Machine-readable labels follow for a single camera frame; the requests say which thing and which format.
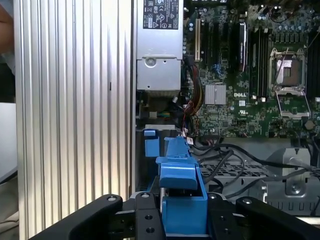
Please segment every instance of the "black metal frame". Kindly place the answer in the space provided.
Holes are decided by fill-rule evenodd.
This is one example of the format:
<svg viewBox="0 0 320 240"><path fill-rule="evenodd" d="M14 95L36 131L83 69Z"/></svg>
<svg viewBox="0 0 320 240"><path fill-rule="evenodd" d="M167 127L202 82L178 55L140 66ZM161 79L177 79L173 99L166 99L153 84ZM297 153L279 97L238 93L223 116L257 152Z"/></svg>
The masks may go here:
<svg viewBox="0 0 320 240"><path fill-rule="evenodd" d="M105 195L31 238L32 240L319 240L320 229L252 197L236 205L219 193L208 193L208 235L166 238L157 184L151 192L139 192L123 202Z"/></svg>

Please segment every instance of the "chipset heatsink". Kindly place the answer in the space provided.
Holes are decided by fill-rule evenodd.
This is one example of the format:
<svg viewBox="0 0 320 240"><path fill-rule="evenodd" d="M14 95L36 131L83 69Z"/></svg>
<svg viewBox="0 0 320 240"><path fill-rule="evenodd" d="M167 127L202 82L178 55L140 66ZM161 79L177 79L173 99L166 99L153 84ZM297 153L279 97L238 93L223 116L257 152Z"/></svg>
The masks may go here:
<svg viewBox="0 0 320 240"><path fill-rule="evenodd" d="M226 105L227 85L224 83L205 85L205 104Z"/></svg>

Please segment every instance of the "person's arm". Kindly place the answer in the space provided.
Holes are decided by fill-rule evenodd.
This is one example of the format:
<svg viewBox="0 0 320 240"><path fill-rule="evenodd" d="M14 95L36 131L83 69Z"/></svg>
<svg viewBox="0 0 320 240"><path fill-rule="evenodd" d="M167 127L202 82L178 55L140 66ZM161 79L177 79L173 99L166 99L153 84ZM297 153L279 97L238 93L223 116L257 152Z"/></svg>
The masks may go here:
<svg viewBox="0 0 320 240"><path fill-rule="evenodd" d="M14 20L0 5L0 54L14 49Z"/></svg>

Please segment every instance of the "white surface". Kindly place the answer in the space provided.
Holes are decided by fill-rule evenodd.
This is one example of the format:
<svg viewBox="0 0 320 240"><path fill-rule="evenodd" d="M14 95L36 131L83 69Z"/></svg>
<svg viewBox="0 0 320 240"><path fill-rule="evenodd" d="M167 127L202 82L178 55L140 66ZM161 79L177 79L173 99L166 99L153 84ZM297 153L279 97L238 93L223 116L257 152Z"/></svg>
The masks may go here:
<svg viewBox="0 0 320 240"><path fill-rule="evenodd" d="M0 182L17 170L16 104L0 103Z"/></svg>

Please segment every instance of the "ram slot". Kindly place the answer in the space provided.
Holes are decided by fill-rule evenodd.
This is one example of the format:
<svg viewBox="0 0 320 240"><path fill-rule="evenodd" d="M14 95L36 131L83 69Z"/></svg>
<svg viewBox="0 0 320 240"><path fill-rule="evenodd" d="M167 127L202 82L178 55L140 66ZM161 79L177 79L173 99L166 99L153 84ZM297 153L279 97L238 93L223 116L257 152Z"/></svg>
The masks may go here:
<svg viewBox="0 0 320 240"><path fill-rule="evenodd" d="M266 97L268 93L268 63L270 55L268 54L269 35L263 30L259 31L260 53L259 53L259 88L258 96Z"/></svg>
<svg viewBox="0 0 320 240"><path fill-rule="evenodd" d="M314 101L320 97L320 38L317 32L310 33L308 38L310 47L307 52L306 97Z"/></svg>
<svg viewBox="0 0 320 240"><path fill-rule="evenodd" d="M263 30L252 32L251 47L251 74L250 96L266 97L268 94L268 62L269 62L269 35Z"/></svg>
<svg viewBox="0 0 320 240"><path fill-rule="evenodd" d="M194 48L194 60L199 62L201 59L201 49L200 49L200 41L201 39L201 20L195 20L195 48Z"/></svg>

